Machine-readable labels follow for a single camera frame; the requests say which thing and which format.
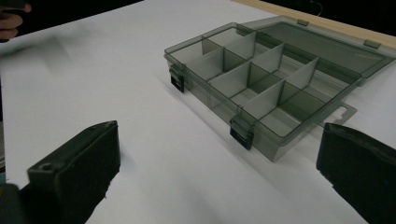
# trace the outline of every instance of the dark background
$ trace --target dark background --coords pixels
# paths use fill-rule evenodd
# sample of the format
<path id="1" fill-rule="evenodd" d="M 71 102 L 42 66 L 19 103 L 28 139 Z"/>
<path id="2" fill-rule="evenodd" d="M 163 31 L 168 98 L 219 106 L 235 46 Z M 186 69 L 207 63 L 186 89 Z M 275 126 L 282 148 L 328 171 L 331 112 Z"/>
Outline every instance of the dark background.
<path id="1" fill-rule="evenodd" d="M 395 0 L 262 0 L 333 21 L 396 36 Z"/>
<path id="2" fill-rule="evenodd" d="M 18 35 L 80 20 L 140 1 L 142 0 L 26 0 L 33 10 L 30 13 L 16 12 L 23 18 L 23 24 L 18 27 Z"/>

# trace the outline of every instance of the clear gray plastic box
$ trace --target clear gray plastic box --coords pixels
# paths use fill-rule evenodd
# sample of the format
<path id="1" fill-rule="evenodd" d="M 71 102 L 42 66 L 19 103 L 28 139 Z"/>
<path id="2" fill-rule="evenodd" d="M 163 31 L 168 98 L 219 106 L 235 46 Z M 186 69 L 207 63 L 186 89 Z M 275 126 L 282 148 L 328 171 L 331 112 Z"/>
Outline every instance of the clear gray plastic box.
<path id="1" fill-rule="evenodd" d="M 394 50 L 286 16 L 229 23 L 165 50 L 171 82 L 221 119 L 245 148 L 270 161 L 394 60 Z"/>

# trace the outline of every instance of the person's hand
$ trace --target person's hand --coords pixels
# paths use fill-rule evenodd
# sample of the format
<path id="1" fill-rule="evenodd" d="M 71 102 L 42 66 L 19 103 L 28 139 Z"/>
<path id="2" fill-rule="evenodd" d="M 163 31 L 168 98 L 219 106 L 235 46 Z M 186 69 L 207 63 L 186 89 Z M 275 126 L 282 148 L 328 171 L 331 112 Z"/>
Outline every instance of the person's hand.
<path id="1" fill-rule="evenodd" d="M 26 3 L 24 8 L 0 6 L 0 39 L 8 40 L 15 37 L 18 33 L 17 27 L 23 23 L 21 16 L 7 12 L 13 9 L 30 12 L 32 6 L 29 3 Z"/>

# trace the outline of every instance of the black latch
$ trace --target black latch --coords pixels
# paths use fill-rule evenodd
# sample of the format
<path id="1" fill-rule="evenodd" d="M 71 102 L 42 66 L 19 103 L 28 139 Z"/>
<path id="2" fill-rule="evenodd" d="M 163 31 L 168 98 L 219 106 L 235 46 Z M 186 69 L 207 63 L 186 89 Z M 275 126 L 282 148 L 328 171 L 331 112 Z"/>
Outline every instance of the black latch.
<path id="1" fill-rule="evenodd" d="M 178 69 L 174 64 L 169 68 L 169 73 L 171 74 L 172 84 L 181 92 L 184 92 L 184 77 L 178 72 Z"/>
<path id="2" fill-rule="evenodd" d="M 242 120 L 239 116 L 234 116 L 230 123 L 230 135 L 245 149 L 251 149 L 254 137 L 252 125 Z"/>

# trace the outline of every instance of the white surface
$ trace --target white surface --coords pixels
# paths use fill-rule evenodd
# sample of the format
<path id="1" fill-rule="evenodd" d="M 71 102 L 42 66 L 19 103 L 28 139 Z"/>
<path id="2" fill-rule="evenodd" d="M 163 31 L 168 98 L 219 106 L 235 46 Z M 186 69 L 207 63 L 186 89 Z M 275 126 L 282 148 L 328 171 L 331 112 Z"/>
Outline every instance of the white surface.
<path id="1" fill-rule="evenodd" d="M 116 119 L 120 172 L 88 223 L 365 223 L 316 169 L 316 128 L 277 163 L 170 83 L 163 51 L 274 16 L 228 0 L 146 0 L 0 46 L 7 182 L 83 129 Z M 396 147 L 395 67 L 346 102 L 348 122 Z"/>

